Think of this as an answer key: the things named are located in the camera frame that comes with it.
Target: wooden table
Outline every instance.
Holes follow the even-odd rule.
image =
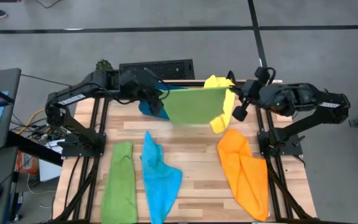
[[[93,108],[93,99],[83,100],[78,103],[75,119],[84,126],[89,126]],[[255,108],[248,107],[248,116],[244,122],[231,119],[229,128],[239,130],[249,141],[254,157],[261,157],[256,133],[259,130]],[[265,128],[268,128],[264,111],[262,112]],[[292,120],[273,114],[276,127],[289,125]],[[142,166],[139,156],[142,154],[144,134],[150,131],[154,141],[161,144],[164,150],[164,161],[169,166],[177,167],[183,171],[183,181],[178,197],[166,219],[166,222],[252,222],[255,221],[234,200],[226,176],[221,167],[217,142],[222,134],[213,134],[209,125],[173,126],[168,121],[144,116],[138,110],[138,103],[120,105],[110,102],[106,121],[106,134],[108,141],[104,156],[100,160],[97,177],[96,191],[94,195],[91,222],[100,222],[100,205],[103,197],[104,185],[108,176],[112,145],[117,142],[133,142],[133,160],[136,177],[137,210],[139,222],[150,222],[149,209],[145,196],[142,180]],[[63,163],[62,174],[56,192],[53,207],[53,216],[57,217],[63,211],[68,179],[76,158],[66,159]],[[316,216],[313,200],[311,198],[308,179],[303,164],[293,156],[282,156],[283,168],[289,191],[298,203],[311,216]],[[68,201],[76,193],[81,173],[80,159],[71,183]],[[278,191],[281,214],[285,217],[285,206],[281,192]],[[85,192],[80,218],[85,216],[88,192]],[[268,221],[273,221],[273,206],[270,198],[270,216]]]

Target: yellow towel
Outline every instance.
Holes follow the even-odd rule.
[[[237,203],[254,219],[266,221],[269,190],[265,160],[253,158],[248,140],[234,129],[219,140],[218,153]]]
[[[216,77],[211,75],[207,80],[205,80],[204,88],[213,88],[213,87],[224,87],[234,85],[232,81],[224,77]],[[223,114],[214,118],[209,124],[211,125],[212,131],[215,134],[223,132],[230,123],[231,113],[234,106],[235,95],[232,91],[226,90],[226,97],[223,103]]]

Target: orange towel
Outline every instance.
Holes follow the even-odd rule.
[[[218,152],[237,203],[254,219],[266,221],[269,190],[265,160],[253,158],[247,139],[234,129],[227,130],[219,141]]]

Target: gray floor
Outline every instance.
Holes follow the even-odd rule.
[[[250,26],[247,1],[240,0],[63,0],[51,9],[34,1],[0,4],[10,16],[0,29],[74,29],[156,26]],[[358,1],[255,1],[261,26],[358,25]],[[358,116],[358,30],[261,32],[268,65],[286,83],[309,82],[345,93]],[[98,59],[119,63],[192,58],[196,78],[225,75],[252,78],[259,66],[254,33],[151,32],[125,34],[0,34],[0,69],[76,83]],[[62,86],[22,77],[14,109],[27,119],[48,93]],[[318,216],[358,223],[358,128],[321,125],[305,132],[306,171]],[[39,186],[53,188],[56,182]],[[26,194],[21,223],[47,220],[53,194]]]

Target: green cloth held by robot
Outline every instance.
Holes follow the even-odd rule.
[[[162,103],[173,124],[208,124],[223,114],[227,88],[170,90]]]
[[[132,143],[113,145],[111,165],[101,203],[102,224],[137,223]]]

